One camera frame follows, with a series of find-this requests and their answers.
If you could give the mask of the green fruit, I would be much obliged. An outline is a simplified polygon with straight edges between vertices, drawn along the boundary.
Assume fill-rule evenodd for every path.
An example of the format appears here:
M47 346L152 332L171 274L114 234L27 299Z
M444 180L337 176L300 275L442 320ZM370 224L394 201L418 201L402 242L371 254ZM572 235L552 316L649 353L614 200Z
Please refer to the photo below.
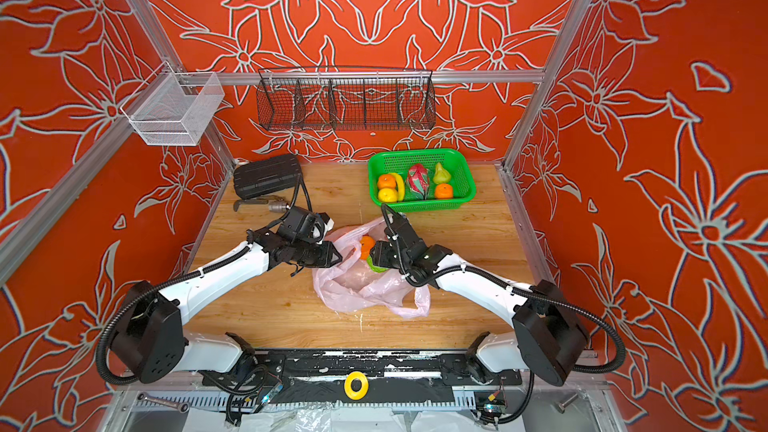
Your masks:
M367 257L366 263L367 263L368 267L370 268L370 270L375 272L375 273L386 273L389 270L389 268L387 268L387 267L381 267L381 266L375 265L373 263L372 257L370 257L370 256Z
M432 181L436 185L447 184L452 178L451 173L443 166L442 163L437 163L434 168Z

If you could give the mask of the pink plastic bag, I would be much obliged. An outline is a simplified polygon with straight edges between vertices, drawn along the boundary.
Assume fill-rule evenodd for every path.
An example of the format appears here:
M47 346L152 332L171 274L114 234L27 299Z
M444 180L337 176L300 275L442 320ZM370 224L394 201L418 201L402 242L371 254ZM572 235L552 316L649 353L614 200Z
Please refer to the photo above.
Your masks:
M342 261L312 271L313 288L319 299L340 313L382 306L404 319L428 316L430 292L409 285L396 269L372 268L362 258L365 237L384 240L384 220L377 218L362 225L346 226L328 235Z

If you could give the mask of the pink dragon fruit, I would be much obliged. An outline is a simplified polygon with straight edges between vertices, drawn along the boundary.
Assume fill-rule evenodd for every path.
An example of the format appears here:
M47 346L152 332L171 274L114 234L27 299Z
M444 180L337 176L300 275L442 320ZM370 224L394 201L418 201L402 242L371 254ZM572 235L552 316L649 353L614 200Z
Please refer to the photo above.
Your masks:
M428 169L421 163L412 165L408 170L407 182L410 190L422 200L429 194L430 181Z

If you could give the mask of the yellow mandarin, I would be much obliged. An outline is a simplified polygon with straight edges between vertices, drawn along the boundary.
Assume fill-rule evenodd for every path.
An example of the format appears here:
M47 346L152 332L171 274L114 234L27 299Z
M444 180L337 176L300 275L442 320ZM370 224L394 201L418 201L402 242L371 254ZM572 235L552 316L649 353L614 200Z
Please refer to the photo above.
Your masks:
M381 188L378 190L377 198L382 203L396 203L399 201L399 194L393 188Z

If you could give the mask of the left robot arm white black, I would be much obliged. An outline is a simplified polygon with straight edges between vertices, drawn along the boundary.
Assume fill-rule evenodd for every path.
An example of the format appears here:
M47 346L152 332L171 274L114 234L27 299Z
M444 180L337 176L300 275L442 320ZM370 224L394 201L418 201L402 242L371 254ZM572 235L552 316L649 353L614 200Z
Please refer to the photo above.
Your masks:
M94 360L112 385L149 384L172 372L229 372L246 354L232 337L207 338L185 332L197 314L239 285L281 264L330 268L342 260L327 240L334 222L326 213L290 208L220 258L186 274L152 285L132 286L104 326Z

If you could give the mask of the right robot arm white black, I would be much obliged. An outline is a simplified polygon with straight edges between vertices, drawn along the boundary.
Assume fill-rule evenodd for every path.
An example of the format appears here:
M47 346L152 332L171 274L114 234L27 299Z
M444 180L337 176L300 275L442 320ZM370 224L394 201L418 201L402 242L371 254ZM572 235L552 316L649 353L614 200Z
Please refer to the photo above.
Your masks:
M487 334L474 346L474 360L490 372L527 370L553 386L571 373L601 375L618 370L627 349L605 319L565 300L554 283L512 281L482 269L439 244L427 245L407 217L381 207L387 239L378 241L371 257L375 266L398 270L414 288L433 287L463 297L492 312L512 330ZM613 358L604 364L580 362L589 342L582 321L603 330L613 342Z

